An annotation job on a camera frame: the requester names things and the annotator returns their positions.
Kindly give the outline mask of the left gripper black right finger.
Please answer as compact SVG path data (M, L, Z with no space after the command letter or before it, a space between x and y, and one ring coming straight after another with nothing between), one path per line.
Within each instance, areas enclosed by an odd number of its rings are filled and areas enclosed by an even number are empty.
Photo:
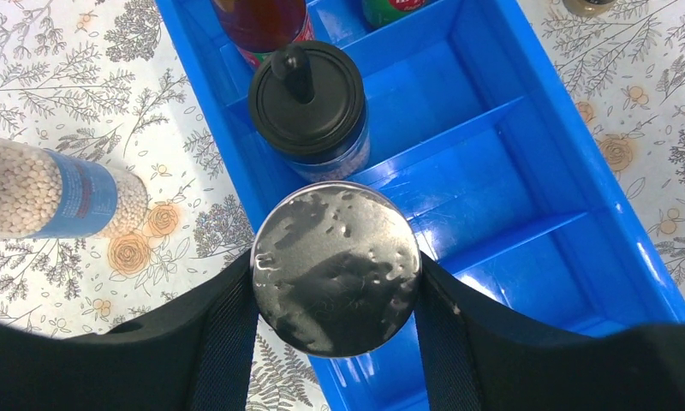
M685 410L685 325L587 337L422 260L415 323L433 410Z

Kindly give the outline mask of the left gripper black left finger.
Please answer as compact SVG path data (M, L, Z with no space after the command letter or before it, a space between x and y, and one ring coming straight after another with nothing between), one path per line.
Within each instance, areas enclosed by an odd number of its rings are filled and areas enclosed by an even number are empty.
M258 315L243 254L104 334L0 324L0 410L242 410Z

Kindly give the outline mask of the silver lid jar white beads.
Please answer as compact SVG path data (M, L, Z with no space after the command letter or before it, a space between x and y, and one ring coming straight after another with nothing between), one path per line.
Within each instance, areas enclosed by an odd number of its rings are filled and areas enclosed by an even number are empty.
M323 358L366 354L410 319L422 276L416 236L379 192L318 182L280 201L250 257L264 321L288 345Z

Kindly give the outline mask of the clear jar black knob lid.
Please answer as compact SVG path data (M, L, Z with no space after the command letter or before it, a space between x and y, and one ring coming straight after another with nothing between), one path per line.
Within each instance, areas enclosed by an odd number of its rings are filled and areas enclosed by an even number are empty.
M343 180L369 162L363 79L334 45L305 40L272 52L253 76L247 107L260 136L309 182Z

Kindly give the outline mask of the yellow cap sauce bottle front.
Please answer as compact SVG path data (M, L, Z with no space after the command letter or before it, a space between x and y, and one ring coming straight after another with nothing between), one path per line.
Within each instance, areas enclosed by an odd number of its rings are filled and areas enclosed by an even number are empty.
M227 37L253 69L289 43L315 39L304 0L213 0L212 7Z

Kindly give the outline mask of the sauce bottle red label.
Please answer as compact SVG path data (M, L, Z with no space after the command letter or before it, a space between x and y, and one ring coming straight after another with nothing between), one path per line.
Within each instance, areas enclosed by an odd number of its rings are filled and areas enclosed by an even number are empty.
M366 22L378 29L423 9L428 3L428 0L362 0L360 4Z

